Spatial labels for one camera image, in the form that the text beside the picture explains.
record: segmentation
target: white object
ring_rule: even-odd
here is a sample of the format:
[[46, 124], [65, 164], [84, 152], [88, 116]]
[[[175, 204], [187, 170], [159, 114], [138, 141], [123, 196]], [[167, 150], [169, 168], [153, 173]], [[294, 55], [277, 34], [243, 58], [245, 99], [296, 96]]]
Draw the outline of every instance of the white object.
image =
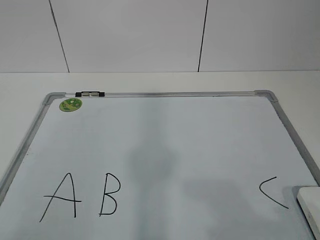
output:
[[297, 199], [317, 240], [320, 239], [320, 188], [303, 187]]

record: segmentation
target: letter a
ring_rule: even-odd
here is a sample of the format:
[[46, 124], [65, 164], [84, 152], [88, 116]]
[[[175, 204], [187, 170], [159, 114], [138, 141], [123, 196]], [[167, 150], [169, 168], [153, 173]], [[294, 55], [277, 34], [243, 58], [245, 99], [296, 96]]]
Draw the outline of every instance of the letter a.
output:
[[[57, 191], [59, 190], [59, 188], [61, 187], [62, 183], [64, 182], [64, 180], [66, 179], [66, 177], [67, 177], [68, 175], [70, 176], [70, 180], [71, 180], [71, 184], [72, 184], [73, 200], [72, 200], [72, 199], [67, 199], [67, 198], [63, 198], [63, 197], [56, 196]], [[69, 202], [73, 202], [74, 217], [77, 216], [77, 214], [76, 214], [76, 203], [82, 202], [82, 201], [76, 200], [74, 180], [72, 179], [72, 175], [71, 175], [70, 172], [68, 172], [68, 173], [64, 176], [64, 178], [62, 179], [62, 181], [60, 182], [59, 186], [57, 187], [57, 189], [55, 190], [55, 192], [54, 192], [54, 194], [53, 194], [52, 196], [51, 196], [51, 195], [46, 195], [46, 196], [44, 196], [44, 197], [50, 197], [51, 199], [50, 199], [48, 205], [46, 206], [46, 209], [44, 210], [44, 213], [43, 213], [43, 215], [42, 215], [42, 217], [41, 217], [41, 219], [40, 219], [39, 222], [41, 222], [42, 219], [44, 219], [44, 216], [45, 216], [45, 214], [46, 214], [46, 212], [47, 212], [47, 210], [48, 210], [48, 208], [49, 208], [49, 206], [50, 206], [50, 204], [51, 204], [51, 202], [52, 202], [52, 200], [53, 200], [54, 198], [56, 198], [56, 199], [61, 199], [61, 200], [65, 200], [65, 201], [69, 201]]]

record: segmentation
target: whiteboard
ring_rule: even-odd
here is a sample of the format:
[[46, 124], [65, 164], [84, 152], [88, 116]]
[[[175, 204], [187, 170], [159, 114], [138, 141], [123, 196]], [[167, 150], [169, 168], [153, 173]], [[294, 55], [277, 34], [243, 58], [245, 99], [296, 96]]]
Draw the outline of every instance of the whiteboard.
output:
[[26, 140], [1, 239], [313, 239], [296, 196], [317, 183], [270, 99], [67, 98]]

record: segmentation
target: white table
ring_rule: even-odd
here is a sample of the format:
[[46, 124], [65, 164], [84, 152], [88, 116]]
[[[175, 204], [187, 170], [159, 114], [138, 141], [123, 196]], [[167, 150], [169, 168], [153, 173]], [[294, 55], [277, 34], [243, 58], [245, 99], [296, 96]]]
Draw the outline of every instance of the white table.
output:
[[[51, 92], [219, 92], [271, 90], [320, 166], [320, 71], [0, 74], [0, 177]], [[320, 225], [319, 188], [300, 194]]]

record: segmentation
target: green sticker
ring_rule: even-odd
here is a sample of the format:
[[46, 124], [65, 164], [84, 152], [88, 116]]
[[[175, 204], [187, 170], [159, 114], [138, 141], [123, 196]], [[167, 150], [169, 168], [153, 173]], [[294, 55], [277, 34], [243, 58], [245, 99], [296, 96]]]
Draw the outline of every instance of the green sticker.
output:
[[73, 112], [82, 106], [82, 101], [78, 98], [69, 98], [60, 103], [60, 110], [63, 112]]

